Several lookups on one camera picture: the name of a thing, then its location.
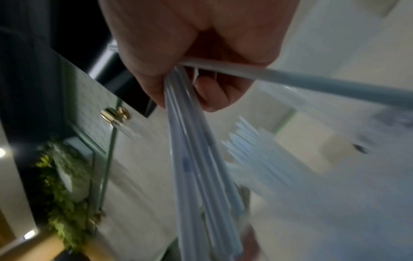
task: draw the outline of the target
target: white planter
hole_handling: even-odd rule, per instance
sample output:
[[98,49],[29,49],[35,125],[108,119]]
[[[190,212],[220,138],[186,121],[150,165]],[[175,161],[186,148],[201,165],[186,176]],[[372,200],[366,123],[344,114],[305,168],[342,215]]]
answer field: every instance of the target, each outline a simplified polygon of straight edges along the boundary
[[[89,149],[78,137],[65,139],[64,142],[77,149],[80,154],[85,157],[90,166],[93,165],[93,151]],[[85,177],[83,179],[73,181],[59,165],[57,165],[57,172],[66,189],[71,193],[71,196],[75,202],[82,201],[88,197],[90,177]]]

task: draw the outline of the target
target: skin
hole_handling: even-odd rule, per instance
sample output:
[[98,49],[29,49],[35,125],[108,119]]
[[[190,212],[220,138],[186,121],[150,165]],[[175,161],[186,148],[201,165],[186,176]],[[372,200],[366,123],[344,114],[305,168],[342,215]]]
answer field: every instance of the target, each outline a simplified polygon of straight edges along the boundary
[[[279,55],[299,0],[99,0],[120,57],[165,108],[163,76],[185,55],[265,67]],[[194,71],[187,72],[193,78]],[[236,102],[252,82],[199,71],[206,111]]]

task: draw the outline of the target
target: light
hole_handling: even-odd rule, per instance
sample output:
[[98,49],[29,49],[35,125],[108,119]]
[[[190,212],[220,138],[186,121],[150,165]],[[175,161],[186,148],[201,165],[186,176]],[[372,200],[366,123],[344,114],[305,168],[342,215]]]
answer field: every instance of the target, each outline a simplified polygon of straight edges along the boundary
[[[109,45],[115,45],[116,41],[115,39],[113,39]],[[105,49],[105,51],[102,53],[102,55],[99,57],[98,61],[95,63],[95,65],[93,66],[93,68],[90,70],[90,72],[88,73],[89,76],[92,79],[96,79],[99,74],[103,71],[103,69],[105,68],[105,66],[109,63],[109,61],[114,57],[116,53],[108,50],[107,48]]]
[[29,232],[27,232],[27,233],[24,235],[24,239],[25,239],[25,240],[28,240],[28,239],[34,237],[35,235],[36,235],[36,232],[35,232],[34,230],[29,231]]
[[6,151],[0,148],[0,158],[3,158],[6,155]]

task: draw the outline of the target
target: green plant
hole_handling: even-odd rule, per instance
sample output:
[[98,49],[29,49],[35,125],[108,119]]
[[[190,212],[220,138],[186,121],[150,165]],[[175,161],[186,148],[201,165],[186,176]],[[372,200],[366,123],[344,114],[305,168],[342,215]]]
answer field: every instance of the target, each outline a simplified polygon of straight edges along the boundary
[[36,167],[42,169],[43,192],[49,199],[44,202],[49,226],[57,232],[66,249],[79,252],[89,235],[86,230],[86,203],[72,200],[58,176],[56,165],[60,164],[74,181],[86,175],[90,177],[90,168],[81,154],[69,145],[51,141],[42,151]]

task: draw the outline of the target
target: woven panel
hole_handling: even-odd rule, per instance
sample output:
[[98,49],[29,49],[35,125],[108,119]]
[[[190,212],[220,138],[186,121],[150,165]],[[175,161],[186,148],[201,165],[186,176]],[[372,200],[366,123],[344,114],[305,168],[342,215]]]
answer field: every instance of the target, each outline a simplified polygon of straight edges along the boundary
[[102,150],[108,151],[112,126],[100,111],[116,105],[117,97],[79,68],[67,63],[68,118]]

